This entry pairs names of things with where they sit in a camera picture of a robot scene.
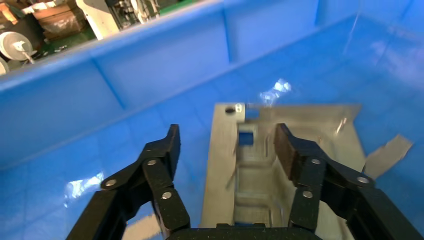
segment sheet metal part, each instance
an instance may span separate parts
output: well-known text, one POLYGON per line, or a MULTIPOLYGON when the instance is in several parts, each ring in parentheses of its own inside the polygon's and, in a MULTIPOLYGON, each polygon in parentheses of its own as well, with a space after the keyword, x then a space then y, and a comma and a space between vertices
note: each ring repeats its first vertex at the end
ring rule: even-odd
POLYGON ((364 172, 373 179, 387 172, 398 161, 402 160, 412 143, 401 135, 397 135, 386 145, 380 147, 366 158, 364 172))
MULTIPOLYGON (((287 227, 296 188, 274 149, 275 127, 286 123, 299 138, 315 141, 332 159, 361 171, 365 157, 353 119, 358 105, 246 106, 228 115, 236 103, 215 106, 201 227, 219 223, 265 223, 287 227), (245 118, 247 111, 258 117, 245 118), (253 145, 238 145, 238 132, 253 133, 253 145)), ((316 234, 323 239, 352 239, 345 220, 319 203, 316 234)))

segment hole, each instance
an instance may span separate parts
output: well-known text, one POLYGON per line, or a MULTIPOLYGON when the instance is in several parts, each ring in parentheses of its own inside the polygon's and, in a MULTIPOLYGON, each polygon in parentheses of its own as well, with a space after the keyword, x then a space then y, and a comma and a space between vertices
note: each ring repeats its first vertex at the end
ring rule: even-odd
POLYGON ((253 132, 239 131, 238 132, 238 145, 239 146, 252 146, 253 145, 253 132))
POLYGON ((226 114, 233 114, 236 112, 236 109, 233 106, 229 106, 225 109, 226 114))
POLYGON ((247 119, 257 119, 259 118, 259 110, 257 108, 246 108, 244 116, 247 119))
POLYGON ((234 226, 237 226, 237 227, 253 227, 254 225, 255 224, 251 222, 238 222, 238 221, 234 222, 234 226))

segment blue bin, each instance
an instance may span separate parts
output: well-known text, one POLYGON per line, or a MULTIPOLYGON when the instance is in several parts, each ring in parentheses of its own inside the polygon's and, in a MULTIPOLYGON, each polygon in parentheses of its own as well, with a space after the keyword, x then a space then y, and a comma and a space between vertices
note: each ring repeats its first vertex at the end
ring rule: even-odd
MULTIPOLYGON (((359 103, 365 154, 414 145, 377 179, 424 234, 424 2, 208 0, 0 78, 1 239, 65 239, 101 179, 180 124, 175 185, 200 222, 213 105, 359 103)), ((151 213, 143 207, 135 218, 151 213)))

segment rectangular cutout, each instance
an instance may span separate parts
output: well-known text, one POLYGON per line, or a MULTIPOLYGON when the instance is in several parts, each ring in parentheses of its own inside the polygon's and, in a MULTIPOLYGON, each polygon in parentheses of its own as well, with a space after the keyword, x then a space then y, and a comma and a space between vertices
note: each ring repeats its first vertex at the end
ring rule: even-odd
POLYGON ((237 227, 253 227, 255 223, 251 223, 251 222, 234 222, 234 226, 237 227))
POLYGON ((253 132, 239 131, 238 132, 238 145, 239 146, 252 146, 254 142, 253 132))
POLYGON ((257 119, 259 118, 259 109, 246 106, 244 116, 246 119, 257 119))

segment screw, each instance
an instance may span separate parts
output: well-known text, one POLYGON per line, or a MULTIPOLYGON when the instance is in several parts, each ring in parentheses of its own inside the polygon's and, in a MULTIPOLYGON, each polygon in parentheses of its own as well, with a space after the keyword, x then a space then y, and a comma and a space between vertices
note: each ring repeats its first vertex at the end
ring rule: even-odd
POLYGON ((156 164, 156 160, 150 160, 147 162, 147 165, 152 166, 156 164))
POLYGON ((366 179, 365 177, 361 177, 361 176, 359 176, 359 177, 357 178, 357 180, 358 180, 359 182, 361 182, 361 183, 364 183, 364 184, 367 184, 367 183, 369 183, 369 182, 370 182, 368 179, 366 179))
POLYGON ((106 186, 110 187, 113 186, 117 183, 117 181, 115 179, 110 179, 109 181, 106 182, 106 186))
POLYGON ((313 164, 321 164, 320 160, 318 159, 312 159, 313 164))
POLYGON ((308 199, 311 199, 313 197, 312 192, 310 191, 304 191, 303 196, 308 199))
POLYGON ((235 105, 235 111, 236 111, 237 113, 241 113, 241 112, 242 112, 242 109, 243 109, 243 106, 242 106, 240 103, 237 103, 237 104, 235 105))
POLYGON ((172 196, 172 193, 169 191, 162 194, 162 199, 169 199, 172 196))

